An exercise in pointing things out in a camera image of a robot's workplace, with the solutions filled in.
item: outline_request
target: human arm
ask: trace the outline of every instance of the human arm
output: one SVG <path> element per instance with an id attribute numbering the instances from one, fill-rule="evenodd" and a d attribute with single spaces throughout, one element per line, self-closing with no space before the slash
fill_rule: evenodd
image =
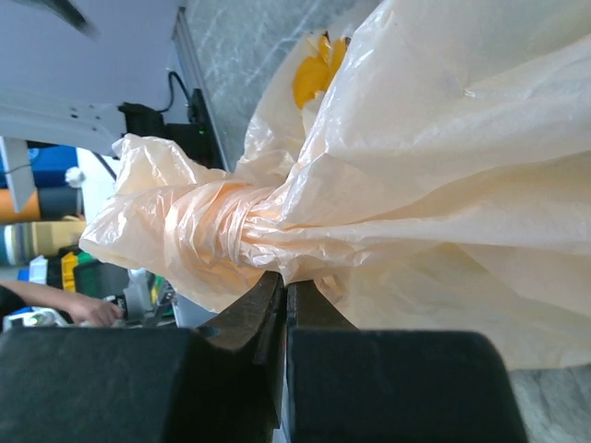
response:
<path id="1" fill-rule="evenodd" d="M 18 295 L 27 305 L 67 312 L 75 323 L 88 321 L 94 326 L 106 327 L 123 316 L 117 305 L 81 293 L 69 293 L 29 281 L 0 281 L 0 285 Z"/>

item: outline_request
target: tied plastic bag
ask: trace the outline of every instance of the tied plastic bag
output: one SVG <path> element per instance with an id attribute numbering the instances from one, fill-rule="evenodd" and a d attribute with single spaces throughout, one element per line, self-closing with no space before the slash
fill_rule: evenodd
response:
<path id="1" fill-rule="evenodd" d="M 292 53 L 234 174 L 126 136 L 80 244 L 208 309 L 275 270 L 361 328 L 477 330 L 511 368 L 587 363 L 588 17 L 586 0 L 384 1 L 309 133 L 291 85 L 283 111 L 270 94 Z"/>

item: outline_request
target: black sleeve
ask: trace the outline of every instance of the black sleeve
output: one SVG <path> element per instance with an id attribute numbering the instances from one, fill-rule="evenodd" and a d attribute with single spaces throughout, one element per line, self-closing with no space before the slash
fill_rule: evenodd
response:
<path id="1" fill-rule="evenodd" d="M 0 285 L 0 329 L 2 328 L 2 318 L 25 306 L 26 304 L 22 301 L 22 298 Z"/>

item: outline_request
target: person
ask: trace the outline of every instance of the person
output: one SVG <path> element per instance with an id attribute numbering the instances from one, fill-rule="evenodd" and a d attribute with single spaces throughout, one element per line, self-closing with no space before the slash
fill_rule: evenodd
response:
<path id="1" fill-rule="evenodd" d="M 3 317 L 25 306 L 51 307 L 67 312 L 76 324 L 87 321 L 99 327 L 112 326 L 123 317 L 119 306 L 81 293 L 29 281 L 0 281 L 0 328 Z"/>

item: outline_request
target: marble floor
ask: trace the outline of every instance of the marble floor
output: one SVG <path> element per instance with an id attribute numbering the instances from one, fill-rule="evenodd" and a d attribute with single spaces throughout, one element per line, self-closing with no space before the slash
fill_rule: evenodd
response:
<path id="1" fill-rule="evenodd" d="M 283 58 L 302 34 L 328 26 L 355 2 L 188 0 L 212 117 L 231 165 L 242 155 L 250 116 Z M 591 441 L 591 365 L 516 371 L 511 378 L 531 441 Z"/>

